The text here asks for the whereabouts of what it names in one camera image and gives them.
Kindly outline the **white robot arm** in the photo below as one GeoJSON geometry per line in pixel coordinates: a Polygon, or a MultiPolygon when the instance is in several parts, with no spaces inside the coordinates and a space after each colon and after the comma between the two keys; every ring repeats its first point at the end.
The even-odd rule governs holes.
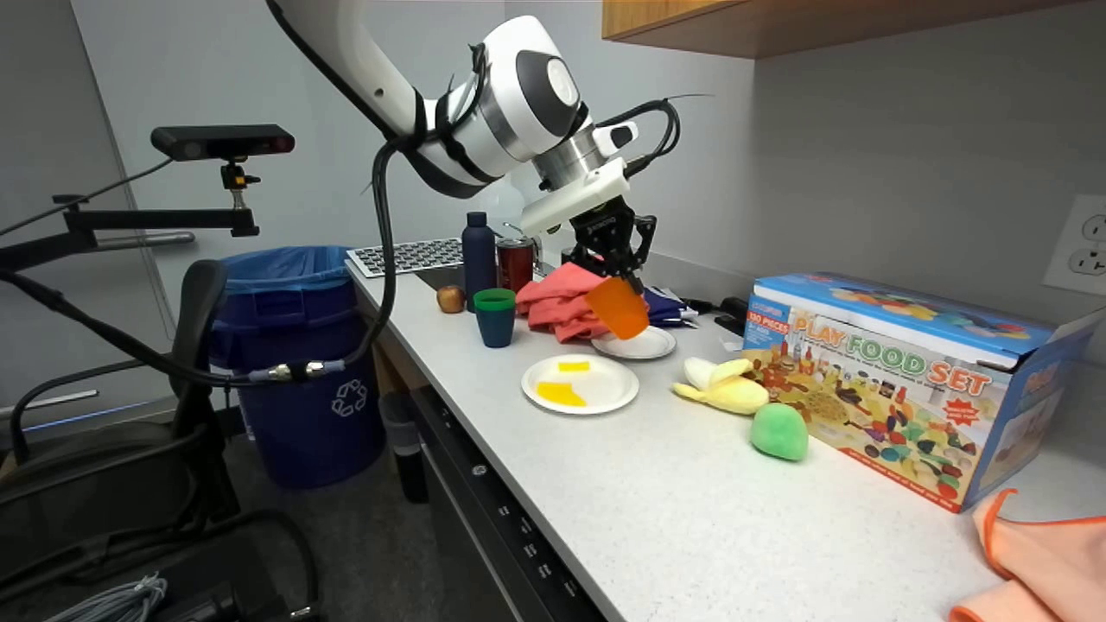
{"type": "Polygon", "coordinates": [[[634,111],[596,122],[550,32],[512,16],[469,49],[469,76],[422,96],[370,35],[365,0],[266,0],[309,61],[397,145],[414,174],[445,197],[473,197],[519,167],[538,194],[512,222],[519,237],[575,233],[568,258],[634,277],[656,222],[625,205],[634,111]]]}

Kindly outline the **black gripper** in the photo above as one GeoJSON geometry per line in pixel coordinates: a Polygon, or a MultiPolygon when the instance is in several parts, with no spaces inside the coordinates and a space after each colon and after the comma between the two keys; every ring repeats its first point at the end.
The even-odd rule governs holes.
{"type": "Polygon", "coordinates": [[[656,218],[636,214],[622,197],[575,218],[571,264],[603,277],[634,277],[655,244],[656,218]]]}

